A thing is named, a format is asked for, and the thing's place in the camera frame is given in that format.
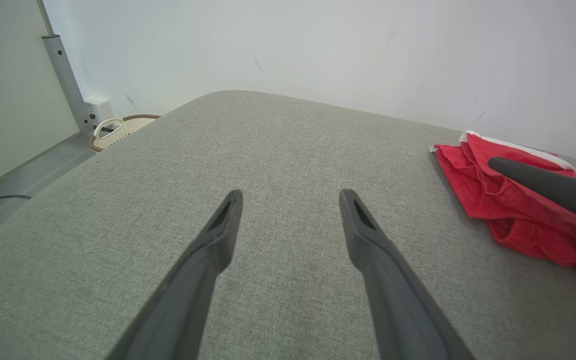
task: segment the white wall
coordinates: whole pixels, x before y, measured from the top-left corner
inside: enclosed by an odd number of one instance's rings
[[[576,157],[576,0],[45,1],[115,116],[243,89]]]
[[[0,0],[0,178],[79,132],[44,35],[36,0]]]

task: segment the red cloth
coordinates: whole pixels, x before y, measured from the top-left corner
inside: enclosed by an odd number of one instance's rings
[[[437,159],[471,218],[485,219],[494,241],[524,255],[576,267],[576,215],[488,166],[503,157],[576,178],[531,153],[468,134],[460,146],[435,145]]]

